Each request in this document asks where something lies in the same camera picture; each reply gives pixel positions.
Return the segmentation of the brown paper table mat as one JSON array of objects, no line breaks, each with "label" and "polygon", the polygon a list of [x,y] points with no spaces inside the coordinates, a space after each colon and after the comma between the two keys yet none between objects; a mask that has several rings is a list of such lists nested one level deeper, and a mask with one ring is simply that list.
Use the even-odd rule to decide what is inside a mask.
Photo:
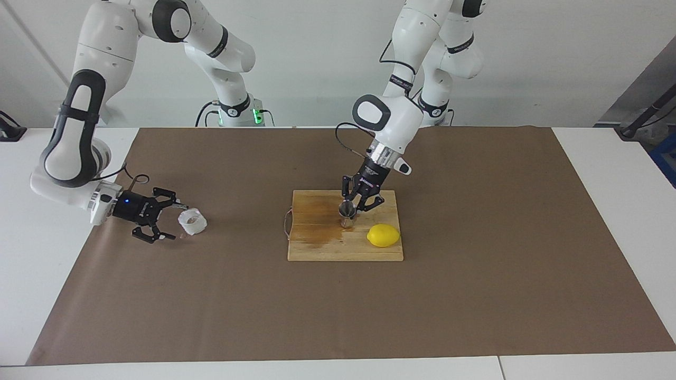
[{"label": "brown paper table mat", "polygon": [[208,219],[92,230],[29,365],[674,351],[548,128],[424,128],[391,175],[404,261],[289,262],[296,189],[359,162],[327,129],[144,128],[140,185]]}]

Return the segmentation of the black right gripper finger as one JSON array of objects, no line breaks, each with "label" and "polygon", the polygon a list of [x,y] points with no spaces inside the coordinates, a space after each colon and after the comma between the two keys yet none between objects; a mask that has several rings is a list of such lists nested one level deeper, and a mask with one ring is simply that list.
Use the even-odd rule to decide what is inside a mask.
[{"label": "black right gripper finger", "polygon": [[177,199],[176,193],[166,188],[154,187],[153,197],[157,201],[160,210],[165,208],[178,208],[180,210],[188,210],[189,206],[183,204],[181,200]]},{"label": "black right gripper finger", "polygon": [[[152,231],[152,234],[148,235],[143,232],[144,227],[149,227]],[[145,241],[145,243],[152,244],[158,240],[176,240],[175,235],[167,234],[159,230],[156,225],[139,225],[132,230],[132,236],[135,238]]]}]

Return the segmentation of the steel double jigger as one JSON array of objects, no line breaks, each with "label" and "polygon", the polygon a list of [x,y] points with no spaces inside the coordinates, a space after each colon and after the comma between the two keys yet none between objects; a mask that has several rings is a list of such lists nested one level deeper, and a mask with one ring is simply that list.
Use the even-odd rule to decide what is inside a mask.
[{"label": "steel double jigger", "polygon": [[352,228],[357,217],[358,210],[350,200],[343,200],[339,206],[339,214],[341,217],[341,226],[344,229]]}]

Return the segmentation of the yellow lemon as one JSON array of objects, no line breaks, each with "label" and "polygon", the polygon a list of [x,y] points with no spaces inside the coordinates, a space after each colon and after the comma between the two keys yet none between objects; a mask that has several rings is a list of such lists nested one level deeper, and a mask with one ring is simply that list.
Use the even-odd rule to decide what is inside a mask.
[{"label": "yellow lemon", "polygon": [[399,230],[390,224],[375,224],[367,232],[367,240],[379,248],[390,247],[399,241]]}]

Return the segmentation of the black object at table edge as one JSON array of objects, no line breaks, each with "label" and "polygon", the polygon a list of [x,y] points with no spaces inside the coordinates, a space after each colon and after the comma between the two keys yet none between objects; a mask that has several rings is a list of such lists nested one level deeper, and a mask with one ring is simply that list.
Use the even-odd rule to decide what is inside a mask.
[{"label": "black object at table edge", "polygon": [[27,132],[12,116],[0,110],[0,142],[17,142]]}]

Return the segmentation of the black pole stand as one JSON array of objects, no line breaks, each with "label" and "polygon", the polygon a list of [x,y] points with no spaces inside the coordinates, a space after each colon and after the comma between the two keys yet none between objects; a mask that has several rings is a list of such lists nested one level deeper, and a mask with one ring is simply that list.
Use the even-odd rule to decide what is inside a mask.
[{"label": "black pole stand", "polygon": [[621,139],[624,140],[629,140],[635,137],[636,132],[640,129],[646,126],[646,122],[654,116],[658,111],[662,110],[662,108],[673,99],[673,97],[676,97],[676,83],[672,85],[664,94],[662,94],[657,101],[652,103],[651,106],[649,106],[645,111],[643,111],[635,120],[633,120],[628,127],[624,128],[619,128],[617,131],[618,136],[621,137]]}]

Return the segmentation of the blue box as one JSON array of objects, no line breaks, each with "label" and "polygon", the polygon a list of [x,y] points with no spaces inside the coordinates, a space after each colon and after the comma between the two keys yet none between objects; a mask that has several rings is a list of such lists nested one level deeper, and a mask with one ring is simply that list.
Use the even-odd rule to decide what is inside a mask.
[{"label": "blue box", "polygon": [[676,188],[676,132],[649,152],[649,157],[671,185]]}]

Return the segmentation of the small clear glass cup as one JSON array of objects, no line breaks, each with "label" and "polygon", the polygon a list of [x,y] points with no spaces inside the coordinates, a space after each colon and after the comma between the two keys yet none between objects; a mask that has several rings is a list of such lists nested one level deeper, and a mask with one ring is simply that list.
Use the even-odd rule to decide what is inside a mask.
[{"label": "small clear glass cup", "polygon": [[178,215],[177,221],[183,230],[190,236],[205,231],[208,222],[205,216],[197,208],[184,210]]}]

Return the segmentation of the wooden cutting board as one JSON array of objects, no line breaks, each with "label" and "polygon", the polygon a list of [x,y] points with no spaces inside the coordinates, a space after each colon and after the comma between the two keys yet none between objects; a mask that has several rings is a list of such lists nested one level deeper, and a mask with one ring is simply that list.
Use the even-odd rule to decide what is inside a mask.
[{"label": "wooden cutting board", "polygon": [[340,190],[300,190],[293,192],[292,224],[287,259],[289,261],[400,262],[404,259],[402,242],[380,248],[367,240],[376,224],[399,229],[398,205],[393,190],[382,190],[386,200],[375,209],[359,214],[353,224],[341,225]]}]

